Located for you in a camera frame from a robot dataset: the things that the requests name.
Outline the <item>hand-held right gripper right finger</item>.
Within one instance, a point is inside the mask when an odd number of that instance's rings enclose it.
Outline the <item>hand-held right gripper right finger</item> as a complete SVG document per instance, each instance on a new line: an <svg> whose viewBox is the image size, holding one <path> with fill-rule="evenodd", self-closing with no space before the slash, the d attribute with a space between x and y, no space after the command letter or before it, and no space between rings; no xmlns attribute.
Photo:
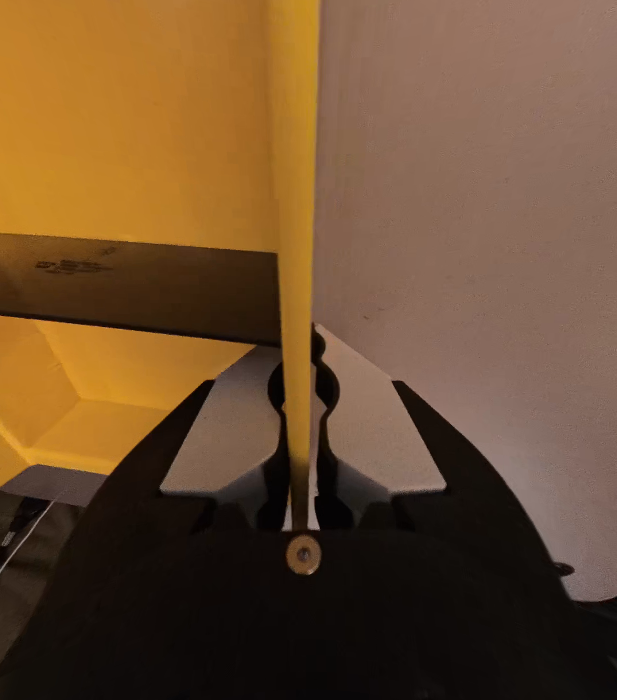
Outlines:
<svg viewBox="0 0 617 700"><path fill-rule="evenodd" d="M377 503L446 490L388 374L318 324L311 359L318 409L313 507L321 530L352 529Z"/></svg>

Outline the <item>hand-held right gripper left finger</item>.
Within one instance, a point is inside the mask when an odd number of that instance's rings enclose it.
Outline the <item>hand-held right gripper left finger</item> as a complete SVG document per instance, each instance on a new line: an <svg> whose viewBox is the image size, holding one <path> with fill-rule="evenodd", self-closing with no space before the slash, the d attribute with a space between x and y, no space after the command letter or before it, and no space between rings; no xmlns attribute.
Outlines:
<svg viewBox="0 0 617 700"><path fill-rule="evenodd" d="M251 526L281 530L290 490L284 401L280 350L256 346L213 381L161 493L237 505Z"/></svg>

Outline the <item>yellow plastic bin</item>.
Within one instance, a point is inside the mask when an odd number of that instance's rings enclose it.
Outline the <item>yellow plastic bin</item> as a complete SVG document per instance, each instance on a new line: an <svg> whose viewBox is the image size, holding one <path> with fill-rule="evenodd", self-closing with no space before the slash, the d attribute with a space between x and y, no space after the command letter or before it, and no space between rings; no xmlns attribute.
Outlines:
<svg viewBox="0 0 617 700"><path fill-rule="evenodd" d="M0 233L274 253L306 512L319 1L0 1ZM109 475L256 346L0 316L0 487Z"/></svg>

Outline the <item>black bin divider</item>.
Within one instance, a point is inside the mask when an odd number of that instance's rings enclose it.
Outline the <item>black bin divider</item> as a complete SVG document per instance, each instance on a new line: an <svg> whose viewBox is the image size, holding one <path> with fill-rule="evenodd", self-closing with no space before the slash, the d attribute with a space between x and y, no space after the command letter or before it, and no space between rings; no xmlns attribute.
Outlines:
<svg viewBox="0 0 617 700"><path fill-rule="evenodd" d="M278 348L278 258L0 233L0 316Z"/></svg>

